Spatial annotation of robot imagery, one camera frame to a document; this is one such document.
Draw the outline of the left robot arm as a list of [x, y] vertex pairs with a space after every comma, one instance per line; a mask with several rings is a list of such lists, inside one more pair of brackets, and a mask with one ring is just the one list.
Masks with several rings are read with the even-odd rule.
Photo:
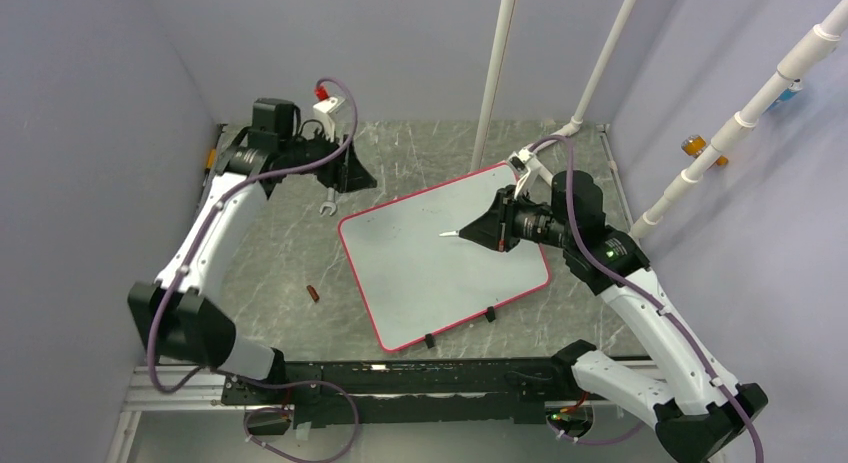
[[284, 178], [312, 175], [335, 193], [376, 187], [353, 147], [355, 103], [321, 96], [311, 121], [317, 127], [306, 134], [297, 105], [260, 98], [250, 125], [217, 156], [206, 199], [175, 256], [128, 294], [149, 367], [172, 358], [248, 379], [248, 390], [264, 403], [285, 394], [283, 353], [246, 337], [214, 301], [241, 240]]

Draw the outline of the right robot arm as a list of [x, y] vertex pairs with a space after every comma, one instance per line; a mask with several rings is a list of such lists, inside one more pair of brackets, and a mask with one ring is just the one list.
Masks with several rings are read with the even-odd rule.
[[458, 236], [502, 253], [524, 241], [561, 250], [570, 273], [625, 322], [661, 373], [647, 377], [579, 340], [553, 358], [557, 394], [574, 398], [584, 391], [618, 405], [650, 427], [677, 462], [706, 462], [742, 433], [763, 461], [753, 421], [766, 394], [756, 383], [740, 382], [694, 335], [641, 248], [607, 224], [603, 192], [589, 174], [556, 174], [548, 203], [507, 185]]

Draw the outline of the pink framed whiteboard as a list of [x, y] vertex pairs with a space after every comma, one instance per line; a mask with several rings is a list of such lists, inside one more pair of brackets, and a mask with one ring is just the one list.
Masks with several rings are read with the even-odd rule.
[[438, 236], [479, 217], [516, 180], [498, 163], [341, 219], [339, 238], [383, 351], [398, 352], [550, 283], [536, 244], [498, 253]]

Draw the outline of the brown marker cap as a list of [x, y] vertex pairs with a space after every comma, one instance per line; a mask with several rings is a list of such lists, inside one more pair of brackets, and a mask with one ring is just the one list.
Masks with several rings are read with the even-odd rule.
[[316, 288], [312, 285], [306, 286], [307, 292], [314, 303], [318, 303], [320, 301], [320, 295], [317, 292]]

